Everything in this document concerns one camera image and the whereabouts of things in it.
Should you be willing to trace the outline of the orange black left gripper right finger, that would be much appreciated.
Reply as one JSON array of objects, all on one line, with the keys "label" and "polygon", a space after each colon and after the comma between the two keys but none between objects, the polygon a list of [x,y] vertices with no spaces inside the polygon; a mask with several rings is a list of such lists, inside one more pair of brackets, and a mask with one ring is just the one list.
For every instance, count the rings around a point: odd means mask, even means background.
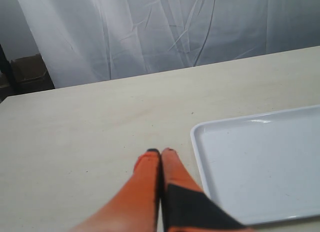
[{"label": "orange black left gripper right finger", "polygon": [[165,231],[247,231],[212,202],[193,180],[177,152],[162,151],[162,219]]}]

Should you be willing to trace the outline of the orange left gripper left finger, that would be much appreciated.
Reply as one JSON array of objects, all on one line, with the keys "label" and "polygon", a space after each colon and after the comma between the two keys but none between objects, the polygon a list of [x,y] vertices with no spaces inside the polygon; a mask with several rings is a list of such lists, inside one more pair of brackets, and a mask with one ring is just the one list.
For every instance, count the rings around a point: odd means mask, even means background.
[{"label": "orange left gripper left finger", "polygon": [[119,192],[70,231],[156,231],[162,176],[161,155],[149,149],[135,163]]}]

